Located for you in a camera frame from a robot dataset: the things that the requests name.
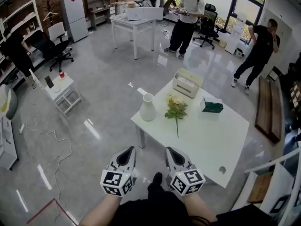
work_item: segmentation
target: person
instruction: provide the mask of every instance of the person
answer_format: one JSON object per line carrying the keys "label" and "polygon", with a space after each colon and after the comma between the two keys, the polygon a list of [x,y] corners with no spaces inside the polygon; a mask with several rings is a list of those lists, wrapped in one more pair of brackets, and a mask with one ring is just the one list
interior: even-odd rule
{"label": "person", "polygon": [[188,13],[181,14],[180,19],[174,26],[170,46],[164,51],[167,53],[176,53],[180,47],[179,59],[184,59],[186,49],[193,36],[195,23],[198,17],[202,17],[205,12],[205,2],[204,0],[181,0],[180,7],[183,7]]}
{"label": "person", "polygon": [[120,204],[121,197],[106,195],[79,223],[80,226],[106,225],[209,225],[217,221],[197,193],[182,197],[161,186],[162,174],[156,173],[148,186],[148,199]]}
{"label": "person", "polygon": [[7,60],[11,60],[16,68],[20,70],[27,78],[27,81],[31,83],[32,88],[36,88],[37,84],[33,81],[29,69],[33,71],[32,61],[27,55],[31,54],[27,44],[23,41],[23,37],[17,32],[11,33],[7,28],[3,35],[6,38],[2,50]]}
{"label": "person", "polygon": [[249,26],[249,33],[254,46],[251,53],[245,60],[245,62],[236,70],[234,78],[231,82],[231,86],[234,88],[236,83],[243,72],[246,69],[253,67],[245,84],[246,94],[250,94],[250,85],[253,80],[261,73],[265,64],[268,63],[272,53],[277,53],[280,45],[280,38],[276,35],[277,22],[274,19],[268,21],[267,27],[262,25]]}

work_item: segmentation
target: man in white shirt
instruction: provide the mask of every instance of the man in white shirt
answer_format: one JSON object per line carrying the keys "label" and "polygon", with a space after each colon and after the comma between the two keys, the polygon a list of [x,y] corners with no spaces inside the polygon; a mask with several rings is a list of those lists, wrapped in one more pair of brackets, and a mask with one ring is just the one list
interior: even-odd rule
{"label": "man in white shirt", "polygon": [[179,59],[184,59],[186,49],[189,46],[193,36],[195,23],[198,17],[202,17],[205,11],[204,0],[181,0],[180,7],[183,7],[187,14],[182,14],[175,24],[170,39],[170,46],[164,51],[168,53],[176,53],[179,50]]}

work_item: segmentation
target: man in black clothes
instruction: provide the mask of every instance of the man in black clothes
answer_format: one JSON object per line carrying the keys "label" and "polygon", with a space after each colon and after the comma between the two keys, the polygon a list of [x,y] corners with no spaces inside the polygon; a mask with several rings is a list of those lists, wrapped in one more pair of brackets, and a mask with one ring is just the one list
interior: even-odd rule
{"label": "man in black clothes", "polygon": [[247,95],[250,94],[250,85],[253,80],[261,73],[265,64],[268,63],[273,51],[274,53],[278,52],[280,45],[280,38],[276,35],[277,22],[274,19],[269,20],[267,27],[257,25],[249,26],[248,29],[251,38],[254,41],[254,46],[248,58],[236,70],[233,81],[231,82],[231,86],[234,88],[241,74],[245,72],[246,69],[253,67],[245,84]]}
{"label": "man in black clothes", "polygon": [[36,88],[37,84],[33,81],[29,71],[29,69],[33,71],[32,61],[27,55],[31,52],[25,41],[23,41],[23,37],[16,32],[11,33],[9,28],[4,31],[3,35],[6,38],[4,45],[1,47],[4,56],[7,60],[11,60],[16,68],[28,78],[32,88]]}

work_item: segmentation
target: glossy floor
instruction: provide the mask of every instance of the glossy floor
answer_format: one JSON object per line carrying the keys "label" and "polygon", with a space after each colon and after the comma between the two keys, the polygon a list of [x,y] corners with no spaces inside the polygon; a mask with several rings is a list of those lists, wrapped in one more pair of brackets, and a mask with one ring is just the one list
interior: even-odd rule
{"label": "glossy floor", "polygon": [[[133,45],[127,32],[118,31],[119,47],[114,49],[109,24],[99,26],[96,32],[73,44],[74,62],[64,62],[62,68],[73,78],[84,101],[66,118],[41,89],[33,90],[25,83],[17,89],[19,106],[12,122],[20,162],[13,171],[0,169],[0,219],[5,225],[24,225],[51,199],[58,199],[58,187],[65,210],[80,221],[104,195],[99,181],[111,156],[131,145],[137,148],[138,180],[123,202],[146,198],[146,188],[153,175],[157,171],[167,175],[164,148],[147,137],[147,146],[141,150],[130,118],[141,106],[139,91],[156,94],[181,67],[202,76],[203,89],[222,99],[250,122],[242,154],[227,188],[207,183],[199,192],[215,213],[231,209],[245,182],[244,170],[268,162],[275,150],[253,126],[258,80],[251,86],[249,96],[243,85],[250,70],[241,76],[236,88],[232,88],[232,75],[242,60],[218,45],[212,50],[208,44],[200,48],[197,42],[191,42],[184,60],[165,53],[163,49],[169,46],[166,36],[170,36],[172,28],[172,24],[156,27],[154,52],[151,51],[151,32],[140,34],[138,60],[133,58]],[[48,67],[46,64],[36,71],[42,82],[47,75],[54,79],[58,74],[57,68],[50,73]],[[32,124],[37,106],[39,111]],[[69,142],[57,142],[54,134],[45,136],[29,129],[20,135],[18,126],[29,115],[28,125],[32,130],[56,130],[58,140],[71,140],[72,154],[60,163],[56,179],[54,173],[59,160],[70,154]],[[55,225],[56,215],[57,209],[51,205],[29,225]],[[71,224],[62,214],[56,223]]]}

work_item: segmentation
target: table leg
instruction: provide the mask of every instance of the table leg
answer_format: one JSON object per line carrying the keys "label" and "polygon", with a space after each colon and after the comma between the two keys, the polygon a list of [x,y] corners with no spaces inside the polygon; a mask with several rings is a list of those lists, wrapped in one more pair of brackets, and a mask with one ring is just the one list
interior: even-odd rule
{"label": "table leg", "polygon": [[137,57],[137,26],[133,26],[133,36],[134,36],[134,59],[138,59]]}
{"label": "table leg", "polygon": [[155,50],[155,31],[156,31],[156,20],[152,21],[152,35],[151,35],[151,50]]}
{"label": "table leg", "polygon": [[113,40],[114,40],[114,48],[118,48],[116,45],[116,29],[115,29],[115,22],[112,21],[112,33],[113,33]]}
{"label": "table leg", "polygon": [[138,137],[140,137],[140,141],[141,141],[141,144],[139,144],[139,147],[141,149],[143,149],[145,147],[145,133],[143,130],[141,130],[139,127],[136,126],[136,129],[137,129],[137,134],[138,134]]}

